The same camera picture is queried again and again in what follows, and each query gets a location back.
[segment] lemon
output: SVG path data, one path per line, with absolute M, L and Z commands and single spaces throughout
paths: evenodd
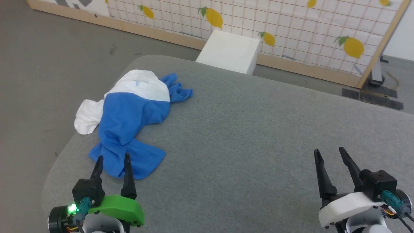
M 259 32 L 258 35 L 260 35 L 260 37 L 263 38 L 263 41 L 270 45 L 270 46 L 274 46 L 274 44 L 276 43 L 276 40 L 274 39 L 274 36 L 272 36 L 272 34 L 267 33 L 267 32 Z
M 208 22 L 213 25 L 214 27 L 223 28 L 223 18 L 221 17 L 220 13 L 215 11 L 212 8 L 208 7 L 200 7 L 198 9 L 198 13 L 200 13 L 204 17 L 206 16 Z
M 348 56 L 359 59 L 361 55 L 363 54 L 363 50 L 364 50 L 363 44 L 359 40 L 353 37 L 349 37 L 349 36 L 338 36 L 335 39 L 334 43 L 337 40 L 338 40 L 339 46 L 345 43 L 344 51 Z
M 390 0 L 380 0 L 380 4 L 383 5 L 384 7 L 389 7 L 391 5 L 391 1 Z
M 309 0 L 308 1 L 308 8 L 314 8 L 316 5 L 316 0 Z
M 138 6 L 138 7 L 140 8 L 140 10 L 141 10 L 142 12 L 144 12 L 144 14 L 145 14 L 148 18 L 150 18 L 150 19 L 154 19 L 154 13 L 152 12 L 152 10 L 151 10 L 151 9 L 149 9 L 148 7 L 143 6 L 143 5 L 140 5 L 140 6 Z

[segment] grid pattern wall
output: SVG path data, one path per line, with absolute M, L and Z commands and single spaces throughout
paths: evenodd
M 108 0 L 111 17 L 207 40 L 222 30 L 259 51 L 361 77 L 401 0 Z

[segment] gray tablecloth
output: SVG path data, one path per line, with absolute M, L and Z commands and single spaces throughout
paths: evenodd
M 137 135 L 166 157 L 136 180 L 146 225 L 133 232 L 333 232 L 318 221 L 315 148 L 339 192 L 353 190 L 343 146 L 361 169 L 385 169 L 414 196 L 413 115 L 165 56 L 138 58 L 123 74 L 131 69 L 177 73 L 194 89 L 165 122 Z M 96 131 L 75 134 L 56 160 L 43 189 L 45 215 L 72 203 L 73 185 L 92 172 Z M 119 194 L 122 180 L 101 177 L 107 195 Z M 398 220 L 387 223 L 407 231 Z

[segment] gray floor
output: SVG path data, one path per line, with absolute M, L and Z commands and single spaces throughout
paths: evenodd
M 135 58 L 150 54 L 194 61 L 200 51 L 31 10 L 23 0 L 0 7 L 1 232 L 46 232 L 40 213 L 44 179 L 73 135 L 82 100 L 99 100 Z M 399 101 L 414 113 L 414 81 L 405 65 Z M 343 86 L 257 66 L 254 75 L 341 95 Z M 386 85 L 394 85 L 387 80 Z

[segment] green light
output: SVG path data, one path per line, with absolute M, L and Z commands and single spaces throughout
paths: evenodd
M 67 212 L 70 213 L 70 214 L 75 213 L 76 212 L 76 205 L 72 204 L 72 205 L 68 206 L 67 207 Z

